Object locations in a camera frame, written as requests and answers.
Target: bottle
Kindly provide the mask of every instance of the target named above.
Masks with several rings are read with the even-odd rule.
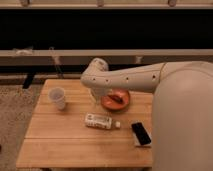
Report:
[[[85,124],[89,127],[102,129],[119,129],[121,127],[121,123],[118,121],[114,121],[111,117],[96,115],[92,113],[88,113],[86,115]]]

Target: wooden table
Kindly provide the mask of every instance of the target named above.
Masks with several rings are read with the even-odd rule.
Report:
[[[67,106],[59,111],[48,100],[49,89],[65,89]],[[41,91],[16,163],[17,168],[150,167],[151,148],[134,146],[131,123],[151,131],[152,95],[131,93],[125,111],[109,112],[94,103],[79,80],[47,80]],[[120,130],[85,126],[86,113],[113,117]]]

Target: white cup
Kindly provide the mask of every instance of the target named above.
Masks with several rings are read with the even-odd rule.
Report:
[[[59,110],[62,110],[66,106],[65,92],[63,88],[55,87],[49,91],[49,99],[53,102]]]

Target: smartphone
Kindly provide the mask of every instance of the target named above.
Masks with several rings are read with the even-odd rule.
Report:
[[[147,145],[151,143],[151,138],[141,122],[133,123],[132,130],[135,133],[140,145]]]

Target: floor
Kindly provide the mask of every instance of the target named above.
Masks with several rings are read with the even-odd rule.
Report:
[[[38,100],[42,83],[37,79],[29,89],[22,89],[25,76],[10,77],[0,76],[0,171],[40,171],[40,169],[17,170],[15,162],[26,133],[33,109]],[[80,169],[88,171],[107,171],[109,169]],[[110,171],[141,171],[142,169],[110,169]]]

